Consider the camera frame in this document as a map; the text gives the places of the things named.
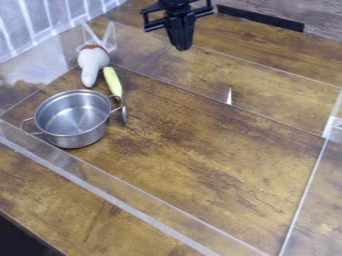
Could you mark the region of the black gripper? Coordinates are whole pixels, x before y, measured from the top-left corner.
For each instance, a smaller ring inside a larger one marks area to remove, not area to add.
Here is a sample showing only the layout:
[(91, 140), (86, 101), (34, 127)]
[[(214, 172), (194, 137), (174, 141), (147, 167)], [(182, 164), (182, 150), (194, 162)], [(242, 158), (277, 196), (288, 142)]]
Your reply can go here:
[[(153, 5), (141, 10), (145, 31), (151, 32), (166, 28), (170, 42), (178, 50), (187, 50), (193, 46), (197, 19), (214, 13), (211, 0), (206, 0), (203, 7), (193, 8), (191, 4), (198, 1), (199, 0), (158, 0)], [(165, 12), (165, 16), (151, 21), (149, 15), (161, 11)]]

